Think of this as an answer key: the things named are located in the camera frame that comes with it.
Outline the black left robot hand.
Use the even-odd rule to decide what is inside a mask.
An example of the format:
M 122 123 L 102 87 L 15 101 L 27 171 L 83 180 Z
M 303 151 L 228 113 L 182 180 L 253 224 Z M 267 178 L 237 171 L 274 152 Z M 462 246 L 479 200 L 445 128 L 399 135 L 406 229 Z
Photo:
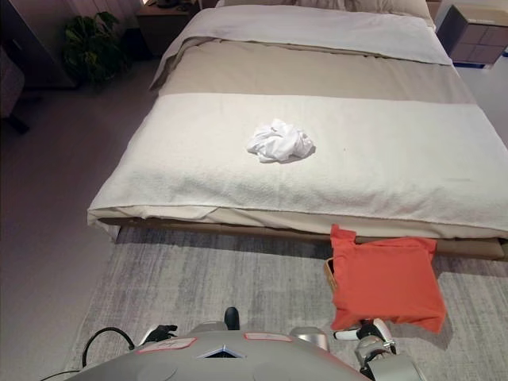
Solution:
M 159 342 L 176 337 L 177 325 L 158 325 L 146 337 L 146 342 Z

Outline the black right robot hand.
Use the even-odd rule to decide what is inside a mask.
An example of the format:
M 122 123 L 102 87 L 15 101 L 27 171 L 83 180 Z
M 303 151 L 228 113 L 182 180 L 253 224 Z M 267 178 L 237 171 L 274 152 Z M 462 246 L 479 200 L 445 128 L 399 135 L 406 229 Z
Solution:
M 362 319 L 349 329 L 333 332 L 333 337 L 338 341 L 359 341 L 367 336 L 378 337 L 382 342 L 393 343 L 393 337 L 385 322 L 379 318 Z

